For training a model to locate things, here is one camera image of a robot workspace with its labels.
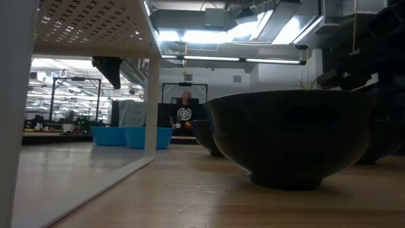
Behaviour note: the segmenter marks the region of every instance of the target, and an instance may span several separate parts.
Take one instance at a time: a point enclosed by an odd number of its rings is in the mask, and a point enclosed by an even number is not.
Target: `blue plastic tub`
[[[157,149],[166,149],[169,146],[172,131],[171,128],[158,127]],[[125,127],[125,136],[129,148],[145,148],[145,127]]]
[[[122,127],[91,127],[93,142],[98,146],[126,146],[125,129]]]

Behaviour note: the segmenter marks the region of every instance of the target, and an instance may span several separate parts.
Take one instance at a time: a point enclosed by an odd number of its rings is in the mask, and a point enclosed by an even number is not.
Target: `wooden tabletop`
[[[405,227],[405,157],[350,167],[317,191],[290,192],[251,184],[200,146],[170,145],[54,227]]]

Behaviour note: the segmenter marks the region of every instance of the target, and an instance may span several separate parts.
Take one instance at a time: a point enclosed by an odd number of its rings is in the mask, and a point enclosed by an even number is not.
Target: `ceiling light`
[[[250,40],[257,39],[259,37],[263,29],[265,28],[268,20],[270,20],[270,17],[273,14],[273,10],[269,10],[266,13],[261,14],[258,15],[258,20],[260,21],[259,25],[257,26],[256,30],[252,33]]]
[[[300,34],[299,20],[293,16],[278,33],[272,44],[290,44]]]
[[[293,65],[299,65],[302,63],[302,61],[299,61],[299,60],[269,60],[269,59],[252,59],[252,58],[247,58],[246,62],[248,62],[248,63],[293,64]]]
[[[298,36],[294,41],[294,44],[298,43],[302,38],[309,34],[311,30],[313,30],[321,21],[323,20],[323,16],[320,16],[311,26],[309,26],[300,36]]]
[[[164,59],[164,60],[176,60],[177,59],[177,56],[174,56],[174,55],[162,55],[162,58]]]
[[[31,91],[31,93],[33,93],[33,94],[43,94],[42,92],[38,92],[38,91]]]
[[[182,41],[194,44],[223,44],[230,42],[226,32],[214,32],[208,30],[187,30]]]
[[[159,30],[158,41],[179,41],[180,35],[177,30]]]
[[[55,104],[67,104],[67,101],[53,101]]]
[[[94,87],[94,86],[83,86],[83,89],[98,89],[98,87]],[[101,87],[100,89],[114,89],[114,87]]]
[[[126,100],[133,100],[133,101],[143,101],[141,98],[131,98],[131,97],[111,97],[113,101],[126,101]]]
[[[76,87],[69,87],[68,89],[71,90],[71,91],[75,91],[75,92],[80,92],[81,91],[79,88],[76,88]]]
[[[62,82],[61,80],[56,80],[57,83],[62,83],[65,86],[71,86],[71,84],[67,83],[67,82]]]
[[[97,94],[94,94],[94,93],[89,92],[89,91],[83,91],[83,92],[85,92],[85,93],[87,93],[87,94],[90,94],[90,95],[93,95],[93,96],[97,96]]]
[[[215,61],[239,61],[239,58],[213,57],[213,56],[184,56],[185,60],[215,60]]]
[[[227,35],[232,39],[245,37],[252,34],[257,26],[258,22],[246,22],[228,30]]]

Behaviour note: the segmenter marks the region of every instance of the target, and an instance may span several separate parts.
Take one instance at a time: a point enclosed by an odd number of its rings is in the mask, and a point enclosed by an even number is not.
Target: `ductwork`
[[[235,18],[227,11],[223,13],[223,25],[215,26],[215,30],[226,31],[236,26]],[[212,29],[206,26],[205,11],[187,10],[156,10],[153,11],[152,18],[159,29],[180,29],[180,30],[206,30]]]
[[[387,0],[339,0],[326,1],[323,6],[323,13],[328,17],[350,16],[355,13],[376,14],[387,7]]]
[[[274,41],[301,6],[301,0],[281,1],[258,37],[258,41]]]
[[[121,74],[131,83],[146,86],[148,73],[143,59],[125,59],[120,66]]]

